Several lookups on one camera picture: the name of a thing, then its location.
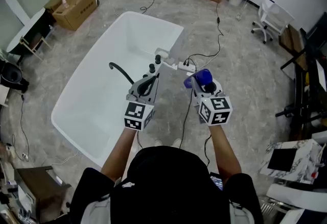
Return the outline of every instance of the white chair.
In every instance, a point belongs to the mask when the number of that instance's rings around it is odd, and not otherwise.
[[[259,27],[253,28],[251,32],[262,31],[265,36],[264,44],[267,42],[267,34],[270,36],[270,41],[273,38],[271,32],[267,31],[268,27],[281,35],[287,25],[294,20],[294,17],[289,12],[272,0],[265,0],[262,3],[258,11],[258,16],[260,23],[254,21],[252,24]]]

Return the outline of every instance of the bottle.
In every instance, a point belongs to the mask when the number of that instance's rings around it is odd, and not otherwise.
[[[65,6],[65,8],[68,8],[69,7],[69,4],[67,3],[66,0],[62,0],[62,4]]]

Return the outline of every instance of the desk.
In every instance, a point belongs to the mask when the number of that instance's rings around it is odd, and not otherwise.
[[[16,36],[9,43],[6,52],[15,55],[32,54],[23,45],[19,44],[20,38],[24,37],[29,41],[27,37],[33,37],[36,32],[40,32],[43,37],[46,37],[50,31],[50,20],[45,8],[38,11],[29,22],[16,34]]]

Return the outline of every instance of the black screen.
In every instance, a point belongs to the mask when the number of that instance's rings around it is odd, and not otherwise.
[[[296,154],[296,148],[276,148],[274,149],[268,169],[290,171]]]

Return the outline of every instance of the person's arm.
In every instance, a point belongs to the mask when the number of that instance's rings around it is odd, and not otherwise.
[[[209,129],[214,144],[218,171],[225,184],[231,176],[242,172],[241,166],[221,126],[210,126]]]
[[[123,176],[136,130],[124,128],[116,145],[104,163],[101,173],[116,182]]]

